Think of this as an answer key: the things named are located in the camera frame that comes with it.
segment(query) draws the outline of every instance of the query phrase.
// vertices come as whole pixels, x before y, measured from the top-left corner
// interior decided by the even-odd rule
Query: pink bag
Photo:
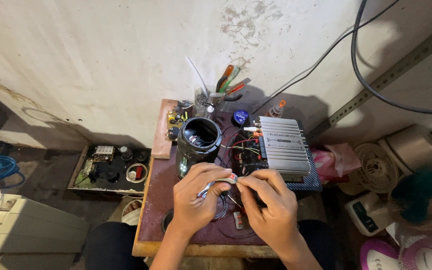
[[[347,182],[352,170],[361,167],[359,158],[348,143],[325,145],[330,152],[311,149],[319,178],[324,181]]]

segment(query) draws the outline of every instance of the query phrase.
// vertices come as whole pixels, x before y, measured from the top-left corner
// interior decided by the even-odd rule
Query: perforated metal bracket
[[[419,46],[407,54],[398,63],[393,65],[393,67],[387,70],[383,75],[377,78],[373,83],[371,83],[371,87],[377,92],[383,90],[385,87],[396,81],[396,79],[401,77],[403,74],[405,74],[431,54],[432,35],[419,44]],[[372,97],[373,95],[367,89],[362,90],[357,96],[347,102],[337,112],[335,112],[328,119],[324,120],[321,124],[316,126],[315,129],[309,132],[309,134],[306,136],[308,142],[323,134],[331,127],[336,126],[336,123],[338,123],[356,108],[363,105],[364,102],[368,101]]]

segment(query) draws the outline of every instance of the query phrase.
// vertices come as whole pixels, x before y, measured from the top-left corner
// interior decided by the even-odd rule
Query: black pants
[[[299,232],[324,270],[334,270],[336,244],[329,226],[319,220],[303,220]],[[87,270],[147,270],[142,257],[131,255],[136,227],[121,222],[107,222],[90,232],[83,255]],[[278,270],[286,269],[282,263]]]

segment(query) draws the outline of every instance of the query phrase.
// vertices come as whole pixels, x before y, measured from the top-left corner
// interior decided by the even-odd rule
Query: power cable
[[[392,101],[382,95],[380,95],[378,92],[376,92],[371,86],[364,80],[363,76],[361,75],[359,69],[358,69],[358,63],[356,59],[356,42],[358,37],[358,28],[360,25],[361,17],[363,15],[364,6],[366,5],[367,0],[362,0],[361,5],[359,6],[359,10],[357,12],[356,16],[356,22],[354,22],[354,30],[353,30],[353,38],[351,40],[351,63],[353,64],[354,74],[356,74],[357,79],[359,82],[368,89],[369,92],[371,92],[372,95],[377,97],[379,100],[386,102],[387,104],[406,110],[410,112],[420,113],[420,114],[432,114],[432,109],[428,108],[420,108],[420,107],[411,107],[408,105],[404,105],[401,103],[398,103],[396,101]]]
[[[396,3],[398,3],[399,0],[394,1],[391,5],[389,5],[388,7],[386,7],[385,9],[381,10],[381,12],[379,12],[378,14],[376,14],[374,17],[372,17],[369,21],[363,23],[361,26],[354,26],[354,29],[351,30],[350,32],[348,32],[347,34],[345,34],[344,36],[340,37],[334,44],[333,46],[331,46],[329,48],[329,50],[327,50],[323,56],[316,62],[316,64],[314,65],[314,67],[308,72],[306,73],[306,75],[304,75],[302,78],[290,83],[288,86],[286,86],[285,88],[283,88],[282,90],[280,90],[279,92],[277,92],[275,95],[273,95],[272,97],[270,97],[267,101],[265,101],[261,106],[259,106],[257,109],[255,109],[252,114],[255,114],[256,112],[258,112],[262,107],[264,107],[266,104],[268,104],[269,101],[272,101],[276,96],[278,96],[279,94],[283,93],[286,89],[290,88],[291,86],[293,86],[296,83],[299,83],[301,81],[303,81],[304,79],[306,79],[306,77],[309,76],[309,74],[311,74],[317,67],[319,64],[321,64],[321,62],[324,60],[324,58],[326,58],[328,56],[328,54],[339,44],[339,42],[341,42],[341,40],[343,40],[345,37],[351,35],[352,33],[354,33],[354,31],[357,31],[358,29],[364,27],[365,25],[369,24],[370,22],[376,20],[379,16],[381,16],[383,13],[385,13],[388,9],[390,9],[392,6],[394,6]]]

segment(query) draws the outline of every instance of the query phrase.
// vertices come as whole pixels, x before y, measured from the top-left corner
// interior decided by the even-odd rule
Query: table
[[[231,125],[231,114],[223,113],[224,130]],[[236,131],[228,130],[226,136]],[[150,172],[145,184],[141,216],[136,231],[132,254],[138,257],[154,256],[164,234],[161,220],[173,205],[172,187],[179,181],[176,176],[176,146],[171,147],[169,159],[151,157]],[[186,256],[238,257],[238,258],[277,258],[272,248],[258,236],[249,236],[251,229],[236,230],[232,213],[238,211],[236,205],[229,204],[227,214],[221,220],[212,222],[192,237]]]

